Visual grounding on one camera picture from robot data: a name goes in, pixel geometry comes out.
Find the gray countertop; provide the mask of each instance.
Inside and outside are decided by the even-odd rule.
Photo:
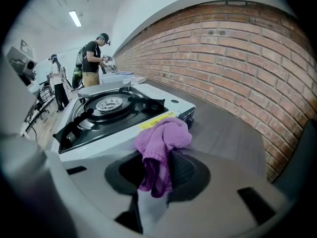
[[[266,164],[261,134],[233,114],[200,98],[168,85],[147,80],[157,87],[196,105],[190,148],[236,161],[250,172],[266,177]],[[122,82],[102,84],[80,89],[89,94],[121,87]]]

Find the person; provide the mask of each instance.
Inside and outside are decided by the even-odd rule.
[[[51,55],[49,60],[51,60],[53,64],[50,72],[50,78],[54,84],[55,98],[58,106],[57,112],[60,112],[63,111],[69,103],[68,97],[64,89],[63,81],[61,79],[62,67],[57,59],[56,54]]]
[[[89,87],[99,85],[99,65],[107,68],[103,62],[108,62],[108,58],[102,58],[100,48],[105,44],[110,45],[108,34],[100,34],[95,41],[90,41],[83,51],[83,81],[84,86]]]

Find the pink towel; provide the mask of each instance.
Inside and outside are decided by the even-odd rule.
[[[187,124],[178,118],[165,118],[141,131],[135,140],[145,165],[145,178],[139,189],[152,190],[151,195],[156,198],[171,191],[168,154],[173,148],[185,147],[191,140]]]

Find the fluorescent light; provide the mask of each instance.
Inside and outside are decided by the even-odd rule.
[[[75,25],[76,25],[77,27],[80,27],[80,26],[81,26],[81,23],[80,23],[80,21],[79,21],[79,19],[78,19],[78,17],[77,17],[76,12],[75,12],[74,10],[73,10],[73,11],[70,11],[70,12],[69,12],[69,15],[71,16],[71,18],[72,18],[72,20],[74,21]]]

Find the brick wall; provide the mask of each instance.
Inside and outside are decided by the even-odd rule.
[[[191,7],[154,23],[115,56],[119,70],[223,108],[263,135],[268,180],[317,118],[314,53],[296,20],[251,2]]]

